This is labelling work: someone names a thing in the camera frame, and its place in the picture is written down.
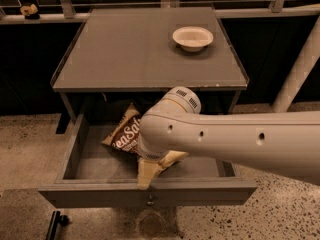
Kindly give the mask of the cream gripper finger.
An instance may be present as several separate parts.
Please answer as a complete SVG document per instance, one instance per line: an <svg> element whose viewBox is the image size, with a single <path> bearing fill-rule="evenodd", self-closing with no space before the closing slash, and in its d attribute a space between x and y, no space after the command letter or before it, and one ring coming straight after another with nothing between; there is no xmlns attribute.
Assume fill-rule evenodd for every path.
<svg viewBox="0 0 320 240"><path fill-rule="evenodd" d="M147 190L153 179L157 178L163 171L163 166L157 162L143 158L138 160L137 187L140 190Z"/></svg>

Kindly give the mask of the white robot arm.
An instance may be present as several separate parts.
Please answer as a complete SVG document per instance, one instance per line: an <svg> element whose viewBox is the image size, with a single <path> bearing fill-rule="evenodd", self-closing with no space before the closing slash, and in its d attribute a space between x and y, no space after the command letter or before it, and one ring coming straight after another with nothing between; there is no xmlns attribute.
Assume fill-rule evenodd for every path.
<svg viewBox="0 0 320 240"><path fill-rule="evenodd" d="M142 117L139 154L158 161L171 150L208 155L314 185L320 184L320 112L290 112L319 59L315 25L270 114L202 115L199 98L175 87Z"/></svg>

